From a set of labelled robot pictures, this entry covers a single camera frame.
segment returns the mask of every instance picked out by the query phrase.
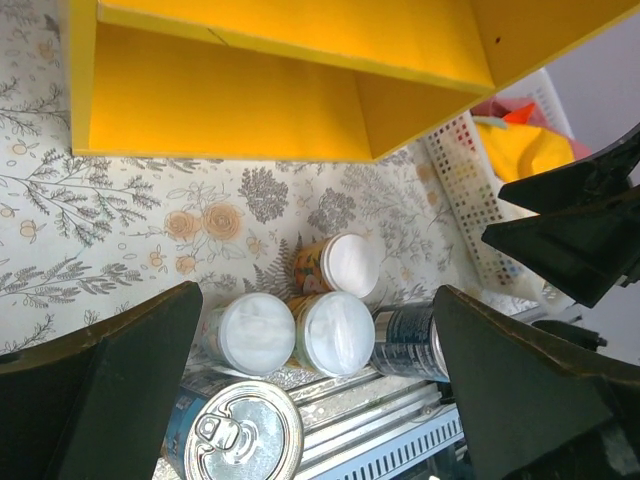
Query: plastic container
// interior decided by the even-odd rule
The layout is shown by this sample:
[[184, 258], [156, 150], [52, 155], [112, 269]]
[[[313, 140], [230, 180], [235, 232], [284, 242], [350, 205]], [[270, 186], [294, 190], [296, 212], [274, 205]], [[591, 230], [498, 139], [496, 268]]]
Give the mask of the plastic container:
[[329, 377], [353, 375], [373, 351], [375, 331], [367, 306], [346, 292], [331, 292], [289, 301], [296, 319], [296, 347], [289, 366]]
[[[536, 72], [500, 95], [535, 99], [556, 130], [572, 135], [546, 71]], [[521, 263], [482, 242], [487, 225], [533, 213], [498, 199], [501, 184], [469, 112], [426, 135], [423, 142], [484, 287], [538, 302], [552, 314], [575, 303]]]
[[294, 262], [296, 285], [305, 295], [343, 291], [364, 298], [378, 283], [380, 262], [367, 240], [343, 233], [304, 247]]
[[263, 376], [291, 356], [296, 326], [284, 302], [267, 293], [250, 293], [212, 310], [202, 333], [202, 346], [214, 363]]

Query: plastic basket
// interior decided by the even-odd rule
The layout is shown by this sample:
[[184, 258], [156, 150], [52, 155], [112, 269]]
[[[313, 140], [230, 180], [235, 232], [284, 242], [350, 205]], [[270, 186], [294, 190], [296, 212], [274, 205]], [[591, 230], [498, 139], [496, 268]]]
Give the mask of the plastic basket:
[[[546, 71], [535, 72], [500, 95], [534, 98], [554, 128], [571, 136], [569, 122]], [[423, 142], [484, 287], [533, 300], [550, 313], [575, 303], [521, 263], [482, 242], [487, 225], [533, 213], [498, 199], [501, 185], [469, 112], [426, 135]]]

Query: red object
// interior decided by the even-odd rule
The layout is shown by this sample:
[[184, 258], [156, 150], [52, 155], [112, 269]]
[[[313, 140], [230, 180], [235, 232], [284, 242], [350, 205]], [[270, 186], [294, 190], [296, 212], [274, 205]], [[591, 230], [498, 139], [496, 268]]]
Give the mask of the red object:
[[521, 125], [527, 125], [534, 110], [536, 109], [535, 103], [530, 103], [521, 108], [517, 108], [512, 112], [507, 113], [502, 119], [507, 123], [519, 123]]

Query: can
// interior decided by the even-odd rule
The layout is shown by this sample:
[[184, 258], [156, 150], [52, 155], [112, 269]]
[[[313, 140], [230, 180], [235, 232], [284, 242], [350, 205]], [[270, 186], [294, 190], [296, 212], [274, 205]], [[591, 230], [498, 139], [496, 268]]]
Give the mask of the can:
[[287, 362], [329, 377], [353, 375], [371, 358], [375, 329], [367, 306], [354, 295], [331, 292], [289, 301], [296, 346]]
[[433, 317], [433, 303], [381, 307], [373, 313], [371, 365], [383, 375], [449, 382]]
[[364, 237], [343, 233], [302, 248], [293, 274], [305, 295], [343, 291], [364, 298], [378, 282], [380, 262]]
[[263, 376], [291, 357], [295, 337], [293, 315], [283, 301], [267, 293], [250, 293], [207, 315], [201, 344], [214, 364]]
[[288, 480], [302, 458], [303, 425], [275, 385], [202, 371], [180, 386], [165, 448], [183, 480]]

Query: blue can label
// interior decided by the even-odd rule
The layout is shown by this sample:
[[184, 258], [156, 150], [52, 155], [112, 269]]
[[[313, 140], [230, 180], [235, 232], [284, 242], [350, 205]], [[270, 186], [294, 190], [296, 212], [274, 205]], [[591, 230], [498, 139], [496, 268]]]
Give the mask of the blue can label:
[[180, 478], [186, 479], [185, 447], [191, 426], [209, 400], [236, 381], [212, 370], [197, 372], [183, 379], [164, 436], [167, 460]]
[[165, 444], [169, 463], [182, 479], [185, 478], [184, 449], [187, 435], [208, 400], [204, 395], [180, 387], [176, 403], [173, 406], [165, 434]]
[[389, 306], [373, 314], [376, 343], [371, 364], [384, 375], [448, 382], [431, 346], [433, 304]]

